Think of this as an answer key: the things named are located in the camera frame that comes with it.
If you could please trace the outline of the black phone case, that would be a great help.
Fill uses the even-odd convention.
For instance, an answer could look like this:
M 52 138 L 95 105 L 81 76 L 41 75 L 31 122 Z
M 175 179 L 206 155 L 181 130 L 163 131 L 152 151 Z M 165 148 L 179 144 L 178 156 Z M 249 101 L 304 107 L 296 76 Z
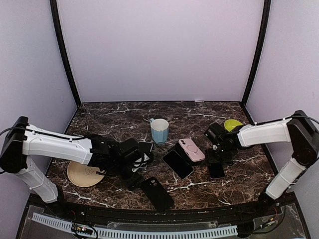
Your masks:
M 151 177 L 143 181 L 140 188 L 157 211 L 162 212 L 168 210 L 174 205 L 173 198 L 157 178 Z

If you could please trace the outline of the black screen smartphone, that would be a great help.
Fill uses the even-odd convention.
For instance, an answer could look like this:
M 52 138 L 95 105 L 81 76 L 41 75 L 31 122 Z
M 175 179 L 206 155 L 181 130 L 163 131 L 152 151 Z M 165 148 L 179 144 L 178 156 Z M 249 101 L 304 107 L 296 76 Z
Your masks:
M 166 154 L 162 160 L 181 179 L 187 178 L 194 172 L 193 168 L 188 165 L 184 159 L 174 150 Z

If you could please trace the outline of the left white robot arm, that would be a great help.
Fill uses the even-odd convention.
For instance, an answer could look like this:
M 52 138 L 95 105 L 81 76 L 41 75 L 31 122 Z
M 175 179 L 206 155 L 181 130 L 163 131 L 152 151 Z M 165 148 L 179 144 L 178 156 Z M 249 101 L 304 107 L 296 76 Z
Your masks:
M 137 188 L 142 179 L 136 169 L 149 160 L 132 138 L 119 143 L 98 134 L 82 137 L 59 134 L 29 124 L 27 117 L 19 117 L 3 133 L 6 136 L 0 153 L 1 169 L 21 178 L 43 202 L 51 204 L 59 217 L 70 213 L 70 205 L 63 201 L 62 190 L 50 182 L 32 156 L 60 158 L 82 165 L 85 172 L 82 181 L 88 181 L 90 175 L 99 179 L 107 174 L 117 176 L 130 190 Z

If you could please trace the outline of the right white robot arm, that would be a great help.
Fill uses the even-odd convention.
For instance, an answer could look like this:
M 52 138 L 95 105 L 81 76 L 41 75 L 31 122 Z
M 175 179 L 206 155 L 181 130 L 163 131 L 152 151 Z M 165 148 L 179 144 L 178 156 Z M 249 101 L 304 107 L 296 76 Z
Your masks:
M 254 211 L 265 216 L 274 207 L 274 200 L 295 183 L 319 159 L 319 122 L 302 110 L 282 119 L 239 125 L 228 131 L 214 122 L 205 136 L 216 146 L 212 158 L 229 163 L 239 149 L 258 144 L 291 143 L 293 153 L 275 178 L 268 184 L 255 204 Z

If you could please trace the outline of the pink phone case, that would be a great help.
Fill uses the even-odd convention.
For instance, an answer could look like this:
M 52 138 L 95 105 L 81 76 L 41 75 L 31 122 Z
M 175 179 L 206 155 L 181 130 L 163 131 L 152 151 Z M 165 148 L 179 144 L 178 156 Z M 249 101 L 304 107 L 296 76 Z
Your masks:
M 179 139 L 178 143 L 192 162 L 200 162 L 205 159 L 205 154 L 191 138 Z

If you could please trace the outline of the lime green bowl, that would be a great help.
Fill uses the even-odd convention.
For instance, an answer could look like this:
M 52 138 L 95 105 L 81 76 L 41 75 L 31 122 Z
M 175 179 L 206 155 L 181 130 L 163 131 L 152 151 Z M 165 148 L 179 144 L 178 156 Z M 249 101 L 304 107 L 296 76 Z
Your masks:
M 231 132 L 235 127 L 237 126 L 242 126 L 243 124 L 235 119 L 228 119 L 224 122 L 224 128 L 228 131 Z

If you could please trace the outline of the beige round plate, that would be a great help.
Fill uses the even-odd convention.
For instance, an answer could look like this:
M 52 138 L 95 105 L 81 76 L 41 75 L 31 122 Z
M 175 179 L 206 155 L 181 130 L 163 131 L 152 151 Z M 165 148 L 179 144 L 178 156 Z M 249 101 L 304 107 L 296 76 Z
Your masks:
M 70 161 L 67 167 L 67 176 L 70 182 L 82 188 L 92 187 L 103 180 L 104 175 L 97 174 L 99 168 L 89 167 L 74 161 Z

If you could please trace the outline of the blue ceramic mug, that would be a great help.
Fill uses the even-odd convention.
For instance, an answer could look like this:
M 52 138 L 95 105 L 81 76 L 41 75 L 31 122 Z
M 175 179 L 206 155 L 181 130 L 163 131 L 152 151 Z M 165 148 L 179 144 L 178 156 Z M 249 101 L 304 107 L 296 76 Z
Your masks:
M 156 144 L 164 144 L 169 133 L 169 123 L 165 119 L 150 119 L 153 141 Z

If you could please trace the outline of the black front rail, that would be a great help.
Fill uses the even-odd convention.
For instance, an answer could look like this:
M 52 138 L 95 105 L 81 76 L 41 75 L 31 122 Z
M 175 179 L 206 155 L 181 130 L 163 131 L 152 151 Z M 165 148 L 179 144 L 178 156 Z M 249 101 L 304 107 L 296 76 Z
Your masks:
M 103 224 L 106 222 L 122 223 L 199 223 L 218 221 L 219 223 L 248 222 L 261 214 L 255 212 L 257 201 L 233 206 L 194 209 L 194 210 L 124 210 L 88 206 L 66 202 L 65 205 L 76 214 L 76 220 Z

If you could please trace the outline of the right black frame post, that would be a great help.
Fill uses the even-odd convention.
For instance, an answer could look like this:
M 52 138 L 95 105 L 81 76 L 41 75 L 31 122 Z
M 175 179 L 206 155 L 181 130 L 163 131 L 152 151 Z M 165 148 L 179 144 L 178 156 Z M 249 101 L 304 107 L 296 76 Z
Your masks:
M 262 11 L 262 17 L 261 17 L 261 24 L 260 24 L 260 29 L 259 29 L 259 34 L 258 34 L 258 39 L 256 43 L 256 49 L 250 69 L 250 73 L 248 76 L 247 84 L 245 87 L 245 91 L 241 100 L 241 104 L 243 107 L 246 107 L 252 87 L 254 84 L 254 80 L 257 74 L 260 58 L 262 55 L 262 50 L 264 46 L 264 41 L 266 37 L 266 31 L 267 31 L 267 26 L 268 26 L 268 21 L 269 21 L 269 15 L 270 15 L 270 8 L 271 8 L 271 0 L 264 0 L 264 5 L 263 5 L 263 11 Z

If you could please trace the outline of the black frame post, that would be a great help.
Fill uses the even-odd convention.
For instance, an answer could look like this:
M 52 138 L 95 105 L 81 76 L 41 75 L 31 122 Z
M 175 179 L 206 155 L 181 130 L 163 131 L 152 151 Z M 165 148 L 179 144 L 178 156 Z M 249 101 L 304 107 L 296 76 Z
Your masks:
M 65 70 L 65 74 L 66 74 L 66 77 L 68 80 L 68 84 L 69 84 L 74 102 L 75 102 L 77 107 L 80 107 L 82 105 L 82 102 L 80 100 L 80 96 L 79 96 L 79 93 L 78 93 L 78 90 L 76 87 L 76 83 L 75 83 L 75 80 L 73 77 L 71 65 L 69 62 L 68 54 L 67 54 L 66 45 L 64 42 L 64 37 L 63 37 L 63 33 L 62 33 L 62 26 L 61 26 L 60 17 L 59 17 L 58 2 L 56 0 L 50 0 L 49 2 L 50 2 L 50 9 L 51 9 L 51 15 L 52 15 L 52 20 L 53 20 L 55 35 L 56 35 L 63 67 Z
M 263 5 L 263 11 L 262 11 L 262 17 L 261 17 L 261 24 L 260 24 L 260 29 L 259 29 L 259 34 L 258 34 L 258 39 L 256 43 L 256 49 L 250 69 L 250 73 L 248 76 L 247 84 L 245 87 L 245 91 L 241 100 L 241 104 L 243 107 L 246 107 L 252 87 L 254 84 L 254 80 L 257 74 L 260 58 L 262 55 L 262 50 L 264 46 L 264 41 L 266 37 L 266 31 L 267 31 L 267 26 L 268 26 L 268 21 L 269 21 L 269 15 L 270 15 L 270 8 L 271 8 L 271 0 L 264 0 L 264 5 Z

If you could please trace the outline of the left black frame post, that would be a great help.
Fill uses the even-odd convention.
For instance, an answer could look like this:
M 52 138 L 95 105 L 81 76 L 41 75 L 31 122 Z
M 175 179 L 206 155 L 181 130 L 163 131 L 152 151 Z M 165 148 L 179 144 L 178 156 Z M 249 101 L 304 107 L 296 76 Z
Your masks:
M 67 54 L 66 45 L 64 42 L 64 37 L 63 37 L 63 33 L 62 33 L 62 26 L 61 26 L 60 17 L 59 17 L 58 2 L 56 0 L 50 0 L 49 2 L 50 2 L 50 9 L 51 9 L 51 15 L 52 15 L 52 20 L 53 20 L 55 35 L 56 35 L 63 67 L 65 70 L 65 74 L 66 74 L 66 77 L 68 80 L 68 84 L 69 84 L 74 102 L 75 102 L 77 107 L 80 107 L 82 105 L 82 102 L 80 100 L 80 96 L 79 96 L 79 93 L 78 93 L 78 90 L 76 87 L 76 83 L 75 83 L 75 80 L 73 77 L 71 65 L 69 62 L 68 54 Z

